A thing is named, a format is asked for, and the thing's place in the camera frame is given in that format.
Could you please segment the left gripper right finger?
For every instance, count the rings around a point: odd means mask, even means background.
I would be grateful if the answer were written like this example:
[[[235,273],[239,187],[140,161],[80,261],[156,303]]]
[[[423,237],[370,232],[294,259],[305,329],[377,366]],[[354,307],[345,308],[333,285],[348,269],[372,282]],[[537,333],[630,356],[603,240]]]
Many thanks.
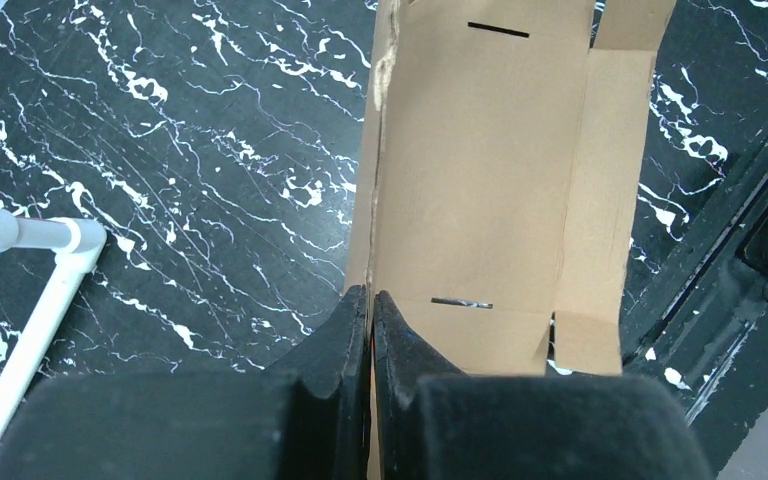
[[[710,479],[670,393],[640,376],[480,376],[372,310],[385,479]]]

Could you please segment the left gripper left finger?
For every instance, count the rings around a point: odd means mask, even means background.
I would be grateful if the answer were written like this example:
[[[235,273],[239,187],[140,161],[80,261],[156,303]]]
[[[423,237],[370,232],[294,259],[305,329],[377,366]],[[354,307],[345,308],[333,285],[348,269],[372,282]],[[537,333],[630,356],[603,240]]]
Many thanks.
[[[367,292],[350,288],[265,370],[72,376],[37,386],[0,479],[361,479]]]

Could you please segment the brown cardboard box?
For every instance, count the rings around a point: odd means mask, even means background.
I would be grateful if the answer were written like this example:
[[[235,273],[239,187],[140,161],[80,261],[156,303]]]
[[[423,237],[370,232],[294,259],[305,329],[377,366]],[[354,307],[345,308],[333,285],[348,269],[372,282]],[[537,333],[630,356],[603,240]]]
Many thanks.
[[[671,1],[382,1],[347,285],[462,371],[622,372]]]

